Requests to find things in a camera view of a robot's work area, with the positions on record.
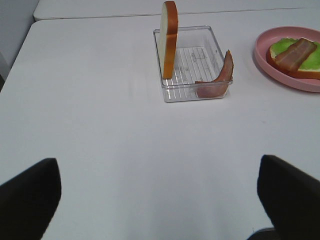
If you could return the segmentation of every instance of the clear plastic container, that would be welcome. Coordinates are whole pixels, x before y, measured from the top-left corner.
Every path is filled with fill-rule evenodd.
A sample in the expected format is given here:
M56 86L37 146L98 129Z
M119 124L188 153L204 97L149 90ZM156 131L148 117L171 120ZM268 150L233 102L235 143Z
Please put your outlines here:
M170 79L162 78L158 53L160 30L154 30L153 35L165 102L220 99L226 95L232 79L212 82L224 65L224 55L210 26L178 28L174 70ZM210 90L212 95L200 97L199 93L204 89Z

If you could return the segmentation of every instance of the white table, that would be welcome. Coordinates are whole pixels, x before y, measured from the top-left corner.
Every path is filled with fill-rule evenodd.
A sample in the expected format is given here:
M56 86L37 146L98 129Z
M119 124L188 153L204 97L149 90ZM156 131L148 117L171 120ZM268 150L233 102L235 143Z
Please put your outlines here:
M189 14L230 49L223 99L165 103L160 16L36 22L0 93L0 183L58 160L62 197L44 240L245 240L271 222L256 184L263 154L320 179L320 95L253 62L256 37L319 27L319 9Z
M33 15L36 21L159 15L163 2L164 0L39 0ZM180 14L320 7L319 0L175 0L175 3Z

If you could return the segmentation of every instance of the bread slice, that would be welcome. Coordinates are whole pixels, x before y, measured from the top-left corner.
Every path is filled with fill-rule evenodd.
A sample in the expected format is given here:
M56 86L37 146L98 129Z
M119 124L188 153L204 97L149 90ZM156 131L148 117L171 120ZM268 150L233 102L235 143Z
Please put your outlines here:
M313 42L317 46L316 50L308 56L297 71L288 72L285 69L281 69L281 67L276 64L276 56L286 51L290 45L295 44L297 41L298 39L294 38L282 38L278 42L272 44L266 53L266 61L275 69L290 77L320 80L320 43L318 42Z
M172 77L178 35L178 11L174 1L162 5L160 39L158 46L162 78Z

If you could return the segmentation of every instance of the open-faced sandwich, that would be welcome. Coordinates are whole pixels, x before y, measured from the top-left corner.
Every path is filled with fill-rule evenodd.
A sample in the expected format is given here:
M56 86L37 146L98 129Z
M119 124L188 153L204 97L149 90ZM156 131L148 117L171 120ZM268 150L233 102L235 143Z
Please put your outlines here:
M290 77L320 80L320 44L318 42L306 38L282 38L269 47L266 61Z

